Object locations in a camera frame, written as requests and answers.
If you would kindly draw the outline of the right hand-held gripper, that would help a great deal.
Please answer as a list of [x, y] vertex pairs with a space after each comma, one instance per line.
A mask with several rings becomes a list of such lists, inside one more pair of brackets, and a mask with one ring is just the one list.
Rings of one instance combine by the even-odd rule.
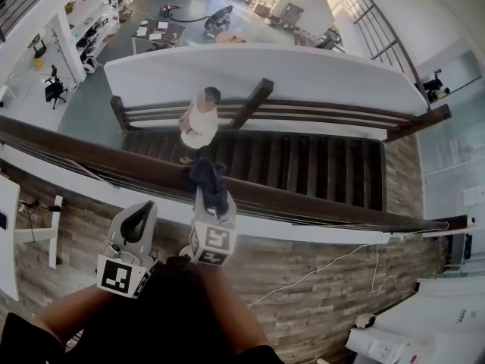
[[190, 256], [194, 262], [222, 266], [233, 254], [237, 238], [237, 210], [232, 197], [227, 198], [227, 207], [220, 218], [206, 211], [203, 189], [197, 187], [189, 235]]

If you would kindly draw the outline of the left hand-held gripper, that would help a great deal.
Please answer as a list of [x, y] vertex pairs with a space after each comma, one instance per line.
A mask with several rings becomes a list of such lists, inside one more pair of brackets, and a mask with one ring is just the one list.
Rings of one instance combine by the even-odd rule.
[[[157, 218], [153, 201], [141, 202], [119, 212], [111, 221], [113, 239], [120, 237], [124, 243], [138, 243], [139, 249], [150, 249]], [[98, 257], [96, 269], [99, 289], [130, 299], [139, 298], [152, 275], [155, 258], [137, 255], [111, 241]]]

